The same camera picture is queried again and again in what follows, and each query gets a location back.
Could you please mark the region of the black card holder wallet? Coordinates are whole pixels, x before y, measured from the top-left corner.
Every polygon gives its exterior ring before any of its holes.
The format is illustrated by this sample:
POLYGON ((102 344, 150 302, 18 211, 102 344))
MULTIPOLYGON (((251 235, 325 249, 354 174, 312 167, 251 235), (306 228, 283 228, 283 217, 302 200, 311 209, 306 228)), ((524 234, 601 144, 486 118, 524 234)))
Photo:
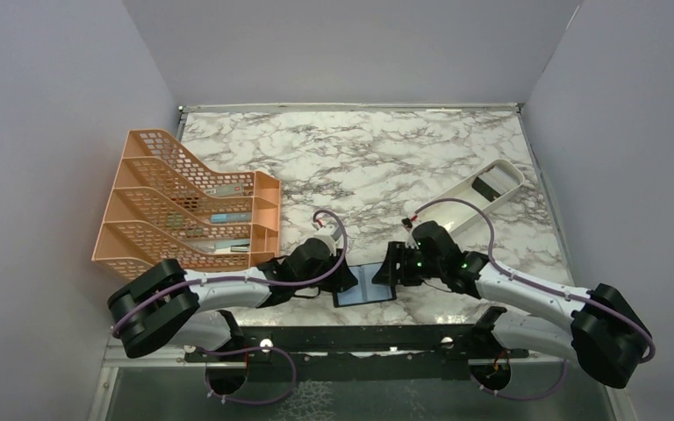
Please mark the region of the black card holder wallet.
POLYGON ((333 306, 341 308, 395 301, 397 294, 394 287, 372 282, 380 267, 380 263, 350 266, 349 272, 357 284, 344 292, 333 294, 333 306))

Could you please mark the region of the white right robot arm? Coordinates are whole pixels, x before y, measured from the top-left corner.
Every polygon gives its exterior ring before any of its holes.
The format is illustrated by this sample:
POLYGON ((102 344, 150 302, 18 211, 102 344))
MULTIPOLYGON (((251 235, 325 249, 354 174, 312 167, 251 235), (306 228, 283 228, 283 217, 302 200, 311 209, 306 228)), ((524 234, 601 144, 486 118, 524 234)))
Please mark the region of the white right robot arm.
POLYGON ((416 226, 412 239, 411 246, 389 243, 372 283, 415 286, 437 278, 454 293, 504 304, 485 313, 471 333, 473 349, 484 357, 515 349, 545 353, 623 389, 649 354, 651 333, 610 285, 583 289, 527 278, 485 253, 463 251, 434 221, 416 226))

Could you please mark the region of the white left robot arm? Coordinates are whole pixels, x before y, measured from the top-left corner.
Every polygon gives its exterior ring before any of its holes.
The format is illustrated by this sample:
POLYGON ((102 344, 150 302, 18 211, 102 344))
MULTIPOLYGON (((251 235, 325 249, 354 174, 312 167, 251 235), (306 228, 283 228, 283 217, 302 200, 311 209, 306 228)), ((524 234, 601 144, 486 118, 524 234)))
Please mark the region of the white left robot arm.
POLYGON ((230 360, 240 351, 241 340, 233 307, 274 307, 301 289, 338 293, 356 284, 342 250, 318 238, 238 272, 208 275, 166 259, 108 299, 111 335, 130 359, 180 345, 202 347, 230 360))

